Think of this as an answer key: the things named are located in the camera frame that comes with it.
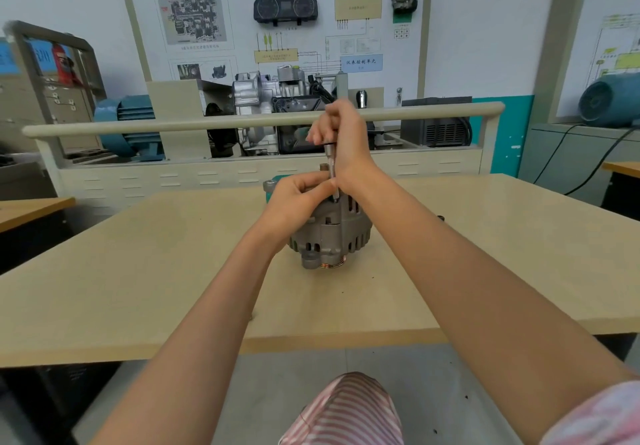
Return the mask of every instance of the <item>handrail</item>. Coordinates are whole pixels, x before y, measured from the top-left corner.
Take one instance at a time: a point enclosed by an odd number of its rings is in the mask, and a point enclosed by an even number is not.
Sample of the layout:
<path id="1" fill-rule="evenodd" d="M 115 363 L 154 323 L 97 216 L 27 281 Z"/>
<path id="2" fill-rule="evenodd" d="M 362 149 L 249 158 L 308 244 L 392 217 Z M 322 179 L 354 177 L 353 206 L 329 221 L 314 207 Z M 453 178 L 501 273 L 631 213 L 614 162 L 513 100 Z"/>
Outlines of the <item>handrail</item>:
<path id="1" fill-rule="evenodd" d="M 504 111 L 502 102 L 460 103 L 455 105 L 422 105 L 388 109 L 360 109 L 358 112 L 370 122 L 388 120 L 417 120 L 447 117 L 498 116 Z M 126 122 L 68 123 L 58 125 L 29 125 L 22 133 L 32 139 L 68 137 L 71 135 L 140 134 L 144 132 L 180 132 L 182 130 L 214 130 L 216 128 L 249 128 L 282 125 L 310 125 L 317 112 L 281 114 L 229 115 L 190 120 L 157 121 L 132 120 Z"/>

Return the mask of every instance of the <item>hand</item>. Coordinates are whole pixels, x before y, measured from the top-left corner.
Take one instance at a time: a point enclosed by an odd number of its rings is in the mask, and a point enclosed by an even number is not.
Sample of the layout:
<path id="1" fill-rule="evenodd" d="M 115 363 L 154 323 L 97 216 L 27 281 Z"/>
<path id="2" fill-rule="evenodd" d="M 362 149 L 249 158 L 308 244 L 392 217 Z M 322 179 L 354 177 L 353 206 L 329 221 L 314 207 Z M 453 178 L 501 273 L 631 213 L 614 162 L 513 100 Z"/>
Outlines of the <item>hand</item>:
<path id="1" fill-rule="evenodd" d="M 276 184 L 267 207 L 255 224 L 280 251 L 289 237 L 307 222 L 316 207 L 333 194 L 337 185 L 329 172 L 296 174 Z"/>
<path id="2" fill-rule="evenodd" d="M 345 99 L 324 108 L 309 130 L 307 141 L 316 145 L 336 142 L 335 177 L 340 189 L 354 196 L 356 183 L 376 169 L 367 140 L 367 124 Z"/>

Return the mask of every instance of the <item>power cord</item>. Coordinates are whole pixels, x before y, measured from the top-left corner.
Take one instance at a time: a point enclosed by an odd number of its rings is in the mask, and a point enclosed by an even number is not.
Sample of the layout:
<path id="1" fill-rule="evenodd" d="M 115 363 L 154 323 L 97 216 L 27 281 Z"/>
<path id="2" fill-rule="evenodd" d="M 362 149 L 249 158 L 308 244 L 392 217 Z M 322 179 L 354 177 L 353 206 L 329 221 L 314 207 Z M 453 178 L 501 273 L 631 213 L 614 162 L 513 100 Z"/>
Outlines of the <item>power cord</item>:
<path id="1" fill-rule="evenodd" d="M 619 144 L 620 142 L 622 142 L 622 140 L 624 140 L 624 138 L 625 138 L 627 135 L 629 135 L 631 132 L 635 132 L 636 130 L 640 130 L 640 125 L 639 125 L 639 126 L 631 127 L 631 128 L 630 128 L 629 130 L 627 130 L 624 134 L 622 134 L 622 135 L 620 136 L 620 138 L 619 138 L 617 141 L 613 142 L 612 146 L 611 146 L 611 147 L 609 147 L 609 150 L 607 150 L 607 151 L 604 153 L 604 155 L 602 156 L 602 158 L 600 159 L 600 161 L 596 164 L 596 167 L 594 167 L 594 169 L 591 171 L 591 174 L 589 174 L 589 177 L 587 177 L 587 178 L 584 180 L 584 182 L 582 182 L 582 184 L 580 184 L 578 187 L 575 187 L 574 189 L 572 189 L 572 190 L 571 190 L 571 191 L 569 191 L 569 192 L 565 192 L 565 193 L 564 193 L 564 195 L 565 195 L 565 196 L 569 196 L 569 195 L 570 195 L 570 194 L 572 194 L 573 192 L 578 191 L 578 189 L 580 189 L 581 187 L 583 187 L 587 182 L 589 182 L 589 181 L 591 180 L 591 178 L 595 175 L 595 173 L 596 173 L 596 172 L 598 172 L 598 169 L 600 168 L 600 166 L 602 166 L 602 163 L 605 161 L 605 159 L 609 156 L 609 154 L 611 154 L 611 153 L 612 153 L 613 149 L 615 149 L 615 148 L 618 146 L 618 144 Z"/>
<path id="2" fill-rule="evenodd" d="M 578 125 L 573 125 L 570 126 L 569 129 L 564 132 L 562 139 L 560 139 L 560 142 L 558 142 L 558 144 L 556 145 L 556 149 L 554 150 L 554 152 L 551 154 L 551 157 L 548 158 L 547 163 L 545 164 L 545 166 L 542 168 L 542 170 L 540 171 L 540 174 L 538 174 L 538 177 L 536 178 L 535 181 L 533 181 L 533 183 L 535 184 L 536 182 L 538 182 L 538 179 L 540 179 L 540 176 L 545 172 L 545 169 L 547 168 L 547 166 L 549 165 L 549 162 L 551 162 L 551 159 L 554 158 L 554 155 L 556 155 L 556 152 L 558 151 L 558 149 L 560 148 L 560 146 L 562 145 L 562 143 L 564 142 L 564 137 L 566 137 L 566 134 L 568 134 L 569 132 L 571 132 L 574 128 L 576 127 L 581 127 L 584 126 L 584 123 L 579 123 Z"/>

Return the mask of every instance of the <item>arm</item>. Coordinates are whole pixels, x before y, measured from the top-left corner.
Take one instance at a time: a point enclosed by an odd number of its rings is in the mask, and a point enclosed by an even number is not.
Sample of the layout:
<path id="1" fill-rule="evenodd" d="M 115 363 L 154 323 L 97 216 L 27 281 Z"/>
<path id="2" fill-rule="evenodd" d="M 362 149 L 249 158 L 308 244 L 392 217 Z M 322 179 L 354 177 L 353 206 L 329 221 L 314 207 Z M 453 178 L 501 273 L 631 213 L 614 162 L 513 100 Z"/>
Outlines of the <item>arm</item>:
<path id="1" fill-rule="evenodd" d="M 93 445 L 211 443 L 271 258 L 333 193 L 335 181 L 327 177 L 299 174 L 278 183 L 260 219 L 132 384 Z"/>
<path id="2" fill-rule="evenodd" d="M 364 208 L 524 442 L 539 442 L 581 402 L 636 378 L 569 316 L 382 173 L 364 121 L 341 100 L 327 107 L 308 138 L 333 141 L 336 131 L 340 188 Z"/>

